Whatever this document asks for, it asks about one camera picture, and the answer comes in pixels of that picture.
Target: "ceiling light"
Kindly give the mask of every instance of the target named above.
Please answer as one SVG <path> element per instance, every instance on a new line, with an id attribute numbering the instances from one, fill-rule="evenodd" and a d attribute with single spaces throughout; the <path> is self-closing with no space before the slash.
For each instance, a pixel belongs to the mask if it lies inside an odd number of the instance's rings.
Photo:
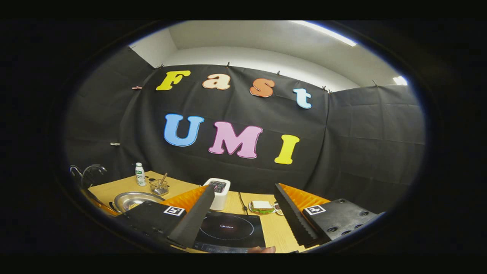
<path id="1" fill-rule="evenodd" d="M 317 30 L 317 31 L 319 31 L 321 33 L 327 34 L 327 35 L 329 35 L 329 36 L 331 36 L 331 37 L 333 37 L 335 39 L 338 39 L 338 40 L 344 42 L 345 44 L 347 44 L 347 45 L 349 45 L 351 47 L 357 45 L 357 43 L 353 42 L 352 40 L 350 40 L 348 38 L 345 38 L 345 37 L 341 36 L 340 34 L 335 33 L 335 32 L 333 32 L 331 30 L 327 30 L 324 27 L 317 26 L 317 25 L 314 25 L 312 23 L 308 23 L 306 21 L 296 21 L 296 20 L 289 20 L 289 21 L 290 22 L 293 22 L 293 23 L 296 23 L 296 24 L 303 25 L 303 26 L 307 26 L 307 27 L 312 28 L 314 30 Z"/>
<path id="2" fill-rule="evenodd" d="M 404 77 L 402 77 L 402 76 L 394 77 L 393 80 L 398 85 L 403 85 L 403 86 L 407 86 L 408 85 L 408 83 L 406 82 L 406 79 L 404 79 Z"/>

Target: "cooktop control panel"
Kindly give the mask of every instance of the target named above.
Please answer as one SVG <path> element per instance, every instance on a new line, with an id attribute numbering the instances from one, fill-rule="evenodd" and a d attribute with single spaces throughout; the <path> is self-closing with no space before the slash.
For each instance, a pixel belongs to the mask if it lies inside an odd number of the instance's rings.
<path id="1" fill-rule="evenodd" d="M 215 193 L 222 193 L 226 183 L 221 181 L 211 181 L 210 186 L 214 187 Z"/>
<path id="2" fill-rule="evenodd" d="M 193 248 L 197 249 L 197 250 L 209 252 L 209 253 L 239 254 L 239 253 L 247 253 L 248 252 L 248 248 L 218 246 L 218 245 L 205 244 L 205 243 L 201 243 L 201 242 L 194 242 Z"/>

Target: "stainless steel bowl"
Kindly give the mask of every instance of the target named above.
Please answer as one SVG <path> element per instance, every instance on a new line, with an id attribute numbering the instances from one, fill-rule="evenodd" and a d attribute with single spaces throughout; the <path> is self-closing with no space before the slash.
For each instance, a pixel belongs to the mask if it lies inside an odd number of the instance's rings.
<path id="1" fill-rule="evenodd" d="M 117 211 L 124 213 L 129 210 L 131 205 L 141 204 L 145 201 L 153 201 L 159 203 L 165 201 L 165 199 L 150 193 L 132 191 L 132 192 L 125 192 L 117 195 L 113 203 L 115 204 L 115 207 L 117 207 L 118 209 Z"/>

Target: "faucet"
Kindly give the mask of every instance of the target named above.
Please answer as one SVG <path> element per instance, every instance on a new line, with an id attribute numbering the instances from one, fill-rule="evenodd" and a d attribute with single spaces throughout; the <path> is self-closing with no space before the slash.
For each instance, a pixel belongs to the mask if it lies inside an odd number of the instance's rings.
<path id="1" fill-rule="evenodd" d="M 81 187 L 85 188 L 85 183 L 83 182 L 83 179 L 86 178 L 85 175 L 88 174 L 88 173 L 90 173 L 90 170 L 93 169 L 93 168 L 96 168 L 102 175 L 107 172 L 107 169 L 105 167 L 103 167 L 102 165 L 100 165 L 100 164 L 93 164 L 93 165 L 88 166 L 87 168 L 85 168 L 85 170 L 83 171 L 83 173 L 80 171 L 80 169 L 77 166 L 70 165 L 69 166 L 69 172 L 74 177 L 79 177 L 80 178 L 79 179 L 79 184 L 81 184 Z"/>

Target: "cable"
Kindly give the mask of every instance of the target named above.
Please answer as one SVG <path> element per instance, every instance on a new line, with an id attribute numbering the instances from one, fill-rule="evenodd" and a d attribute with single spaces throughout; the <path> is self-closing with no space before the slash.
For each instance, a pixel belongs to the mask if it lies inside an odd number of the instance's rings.
<path id="1" fill-rule="evenodd" d="M 244 201 L 242 200 L 242 194 L 240 194 L 239 192 L 239 197 L 240 197 L 240 202 L 242 203 L 242 209 L 245 211 L 245 213 L 247 213 L 247 216 L 248 216 L 248 210 L 247 210 L 247 207 L 245 206 L 245 204 L 243 203 Z"/>

